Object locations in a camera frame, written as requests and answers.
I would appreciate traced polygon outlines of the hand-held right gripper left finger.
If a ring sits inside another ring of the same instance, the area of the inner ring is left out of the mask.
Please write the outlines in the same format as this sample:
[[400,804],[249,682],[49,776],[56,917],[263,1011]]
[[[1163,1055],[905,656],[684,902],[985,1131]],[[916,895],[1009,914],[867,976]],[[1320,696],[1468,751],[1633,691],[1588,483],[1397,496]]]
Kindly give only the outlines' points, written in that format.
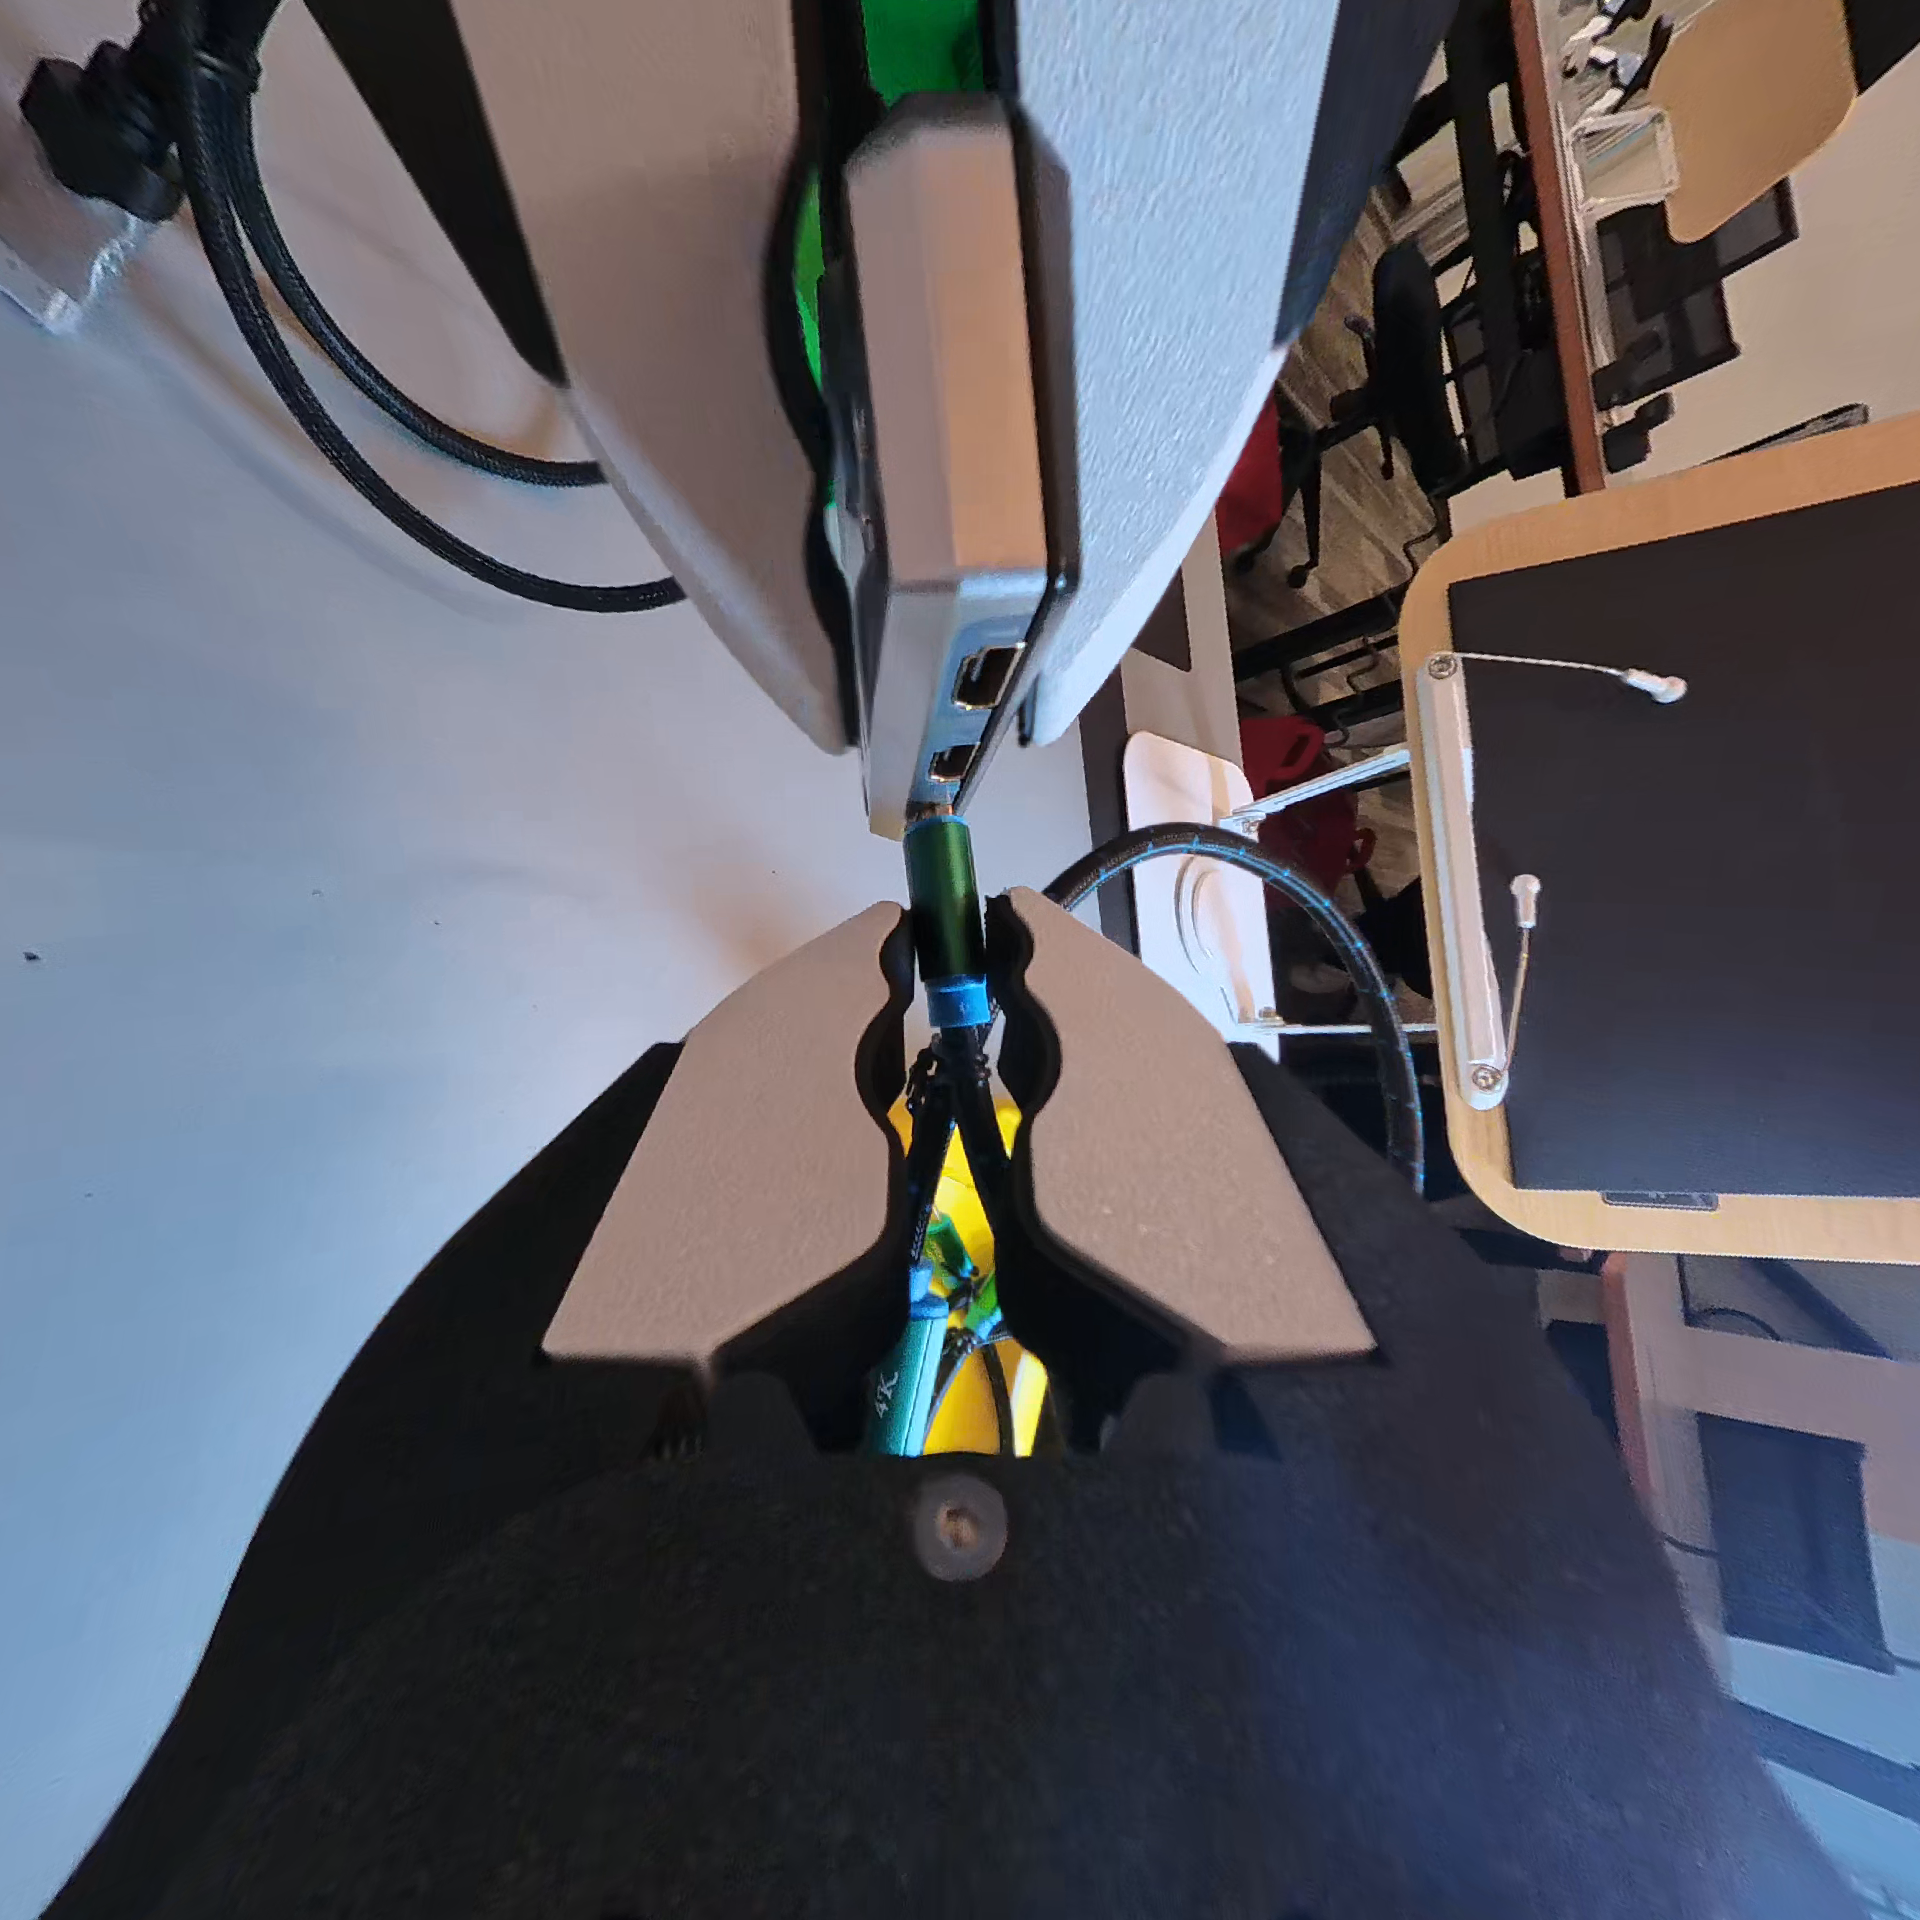
[[715,1376],[775,1330],[886,1285],[902,1144],[909,924],[872,902],[724,996],[684,1038],[542,1340],[549,1360]]

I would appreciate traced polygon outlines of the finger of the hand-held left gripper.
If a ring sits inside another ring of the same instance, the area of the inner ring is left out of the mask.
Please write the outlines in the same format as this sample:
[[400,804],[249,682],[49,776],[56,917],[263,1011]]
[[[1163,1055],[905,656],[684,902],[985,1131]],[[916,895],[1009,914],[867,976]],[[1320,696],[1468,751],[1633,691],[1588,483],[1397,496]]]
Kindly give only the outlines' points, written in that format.
[[814,466],[768,344],[803,131],[793,4],[452,14],[571,413],[710,632],[817,750],[848,751],[806,576]]
[[1020,106],[1064,173],[1079,583],[1030,736],[1057,739],[1204,531],[1279,372],[1332,3],[1015,6]]

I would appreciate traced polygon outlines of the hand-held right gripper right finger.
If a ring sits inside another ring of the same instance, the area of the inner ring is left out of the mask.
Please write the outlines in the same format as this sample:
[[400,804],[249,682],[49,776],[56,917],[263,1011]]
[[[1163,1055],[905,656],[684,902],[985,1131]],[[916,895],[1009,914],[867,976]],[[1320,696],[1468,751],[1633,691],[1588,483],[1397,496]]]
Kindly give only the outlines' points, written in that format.
[[1181,991],[1045,894],[1000,894],[998,1000],[1046,1260],[1209,1357],[1373,1356],[1229,1045]]

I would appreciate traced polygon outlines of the yellow plastic bin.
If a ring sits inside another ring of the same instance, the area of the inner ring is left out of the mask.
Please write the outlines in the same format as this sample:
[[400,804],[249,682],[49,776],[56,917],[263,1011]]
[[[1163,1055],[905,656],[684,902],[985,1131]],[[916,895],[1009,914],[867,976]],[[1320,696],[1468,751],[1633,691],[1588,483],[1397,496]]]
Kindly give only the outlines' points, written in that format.
[[947,1322],[924,1454],[1033,1455],[1048,1379],[1004,1323],[991,1224],[960,1135],[933,1192],[927,1260]]

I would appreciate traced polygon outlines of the grey hdmi hub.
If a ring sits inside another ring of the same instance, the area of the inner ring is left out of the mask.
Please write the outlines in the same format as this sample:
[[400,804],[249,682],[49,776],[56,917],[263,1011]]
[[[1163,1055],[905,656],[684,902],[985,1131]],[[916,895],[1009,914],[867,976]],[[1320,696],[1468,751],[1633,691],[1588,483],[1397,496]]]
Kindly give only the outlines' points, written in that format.
[[869,824],[902,840],[965,808],[1067,573],[1015,117],[982,91],[908,94],[839,184],[820,290],[824,531],[851,602]]

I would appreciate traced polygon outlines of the braided hdmi cable green plugs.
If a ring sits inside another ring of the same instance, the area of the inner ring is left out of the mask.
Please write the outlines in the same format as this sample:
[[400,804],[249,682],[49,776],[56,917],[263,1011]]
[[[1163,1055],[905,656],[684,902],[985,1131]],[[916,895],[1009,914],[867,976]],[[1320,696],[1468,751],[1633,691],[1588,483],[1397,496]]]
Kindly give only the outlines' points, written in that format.
[[920,1455],[952,1380],[977,1360],[993,1419],[991,1452],[1012,1455],[1015,1399],[998,1357],[1000,1333],[993,1278],[957,1283],[948,1291],[926,1286],[916,1293],[899,1344],[872,1371],[861,1452]]
[[[1257,838],[1229,828],[1166,822],[1128,830],[1070,866],[1045,892],[1057,907],[1079,906],[1109,880],[1156,856],[1207,856],[1249,874],[1297,906],[1334,948],[1345,970],[1376,1053],[1383,1095],[1384,1152],[1413,1190],[1424,1190],[1427,1138],[1420,1074],[1407,1027],[1372,946],[1336,907],[1332,894],[1304,870],[1265,852]],[[989,1090],[985,1045],[996,1018],[989,987],[988,938],[969,824],[952,814],[931,814],[905,830],[902,862],[919,981],[926,989],[933,1040],[908,1076],[908,1296],[912,1317],[926,1317],[931,1291],[927,1222],[955,1134],[969,1135],[966,1158],[991,1190],[1006,1147]]]

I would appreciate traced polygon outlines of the red bag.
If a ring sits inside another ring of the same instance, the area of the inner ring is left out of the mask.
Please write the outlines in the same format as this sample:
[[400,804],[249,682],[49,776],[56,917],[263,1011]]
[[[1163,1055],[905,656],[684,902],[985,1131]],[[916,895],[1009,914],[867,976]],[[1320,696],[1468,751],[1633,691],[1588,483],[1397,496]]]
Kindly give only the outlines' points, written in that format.
[[1271,546],[1291,492],[1287,430],[1279,396],[1272,390],[1214,506],[1216,551],[1223,566],[1249,562]]

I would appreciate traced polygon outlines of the cluttered wooden desk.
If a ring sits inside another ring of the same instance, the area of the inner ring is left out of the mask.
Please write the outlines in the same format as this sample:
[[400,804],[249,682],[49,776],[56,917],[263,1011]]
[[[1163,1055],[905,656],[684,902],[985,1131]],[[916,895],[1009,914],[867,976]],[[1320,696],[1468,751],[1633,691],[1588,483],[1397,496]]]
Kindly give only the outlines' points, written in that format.
[[1624,351],[1614,338],[1599,240],[1574,192],[1574,158],[1547,56],[1549,19],[1533,3],[1509,3],[1503,14],[1516,62],[1509,87],[1518,101],[1518,128],[1539,210],[1539,259],[1567,419],[1564,490],[1567,496],[1597,494],[1646,462],[1652,430],[1672,413],[1672,389],[1624,407],[1603,407],[1595,397],[1595,390],[1609,383],[1606,368],[1622,364]]

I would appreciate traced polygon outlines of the black office chair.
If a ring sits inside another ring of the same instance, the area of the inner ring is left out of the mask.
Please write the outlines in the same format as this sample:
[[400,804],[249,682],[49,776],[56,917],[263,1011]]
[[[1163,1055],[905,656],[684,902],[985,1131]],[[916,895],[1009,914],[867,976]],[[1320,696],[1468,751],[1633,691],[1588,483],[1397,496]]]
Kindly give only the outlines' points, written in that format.
[[1334,396],[1327,426],[1310,427],[1278,396],[1279,478],[1287,501],[1303,507],[1304,560],[1287,571],[1287,586],[1303,590],[1320,560],[1320,490],[1325,455],[1373,430],[1383,476],[1395,470],[1395,450],[1407,455],[1417,486],[1440,501],[1470,484],[1468,444],[1453,426],[1445,366],[1445,308],[1432,266],[1414,242],[1397,242],[1373,266],[1373,312],[1351,318],[1359,338],[1365,381]]

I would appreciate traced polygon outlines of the green plastic bin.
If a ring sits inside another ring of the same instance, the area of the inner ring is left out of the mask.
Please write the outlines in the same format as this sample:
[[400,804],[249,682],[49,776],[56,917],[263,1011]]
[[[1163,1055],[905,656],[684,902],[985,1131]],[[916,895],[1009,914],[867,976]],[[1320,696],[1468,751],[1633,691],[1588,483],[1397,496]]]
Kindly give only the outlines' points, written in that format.
[[793,12],[803,131],[775,229],[780,294],[771,342],[784,358],[782,394],[799,397],[803,411],[817,411],[831,159],[912,96],[989,91],[991,31],[973,3],[795,4]]

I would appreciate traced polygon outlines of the tan cardboard sheet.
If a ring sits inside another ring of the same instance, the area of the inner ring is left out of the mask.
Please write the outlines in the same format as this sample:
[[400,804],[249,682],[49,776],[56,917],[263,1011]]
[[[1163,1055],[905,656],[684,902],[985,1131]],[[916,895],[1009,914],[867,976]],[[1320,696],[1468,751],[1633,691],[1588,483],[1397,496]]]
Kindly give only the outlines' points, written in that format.
[[1787,179],[1855,102],[1841,3],[1712,3],[1671,36],[1648,99],[1678,170],[1667,224],[1693,245]]

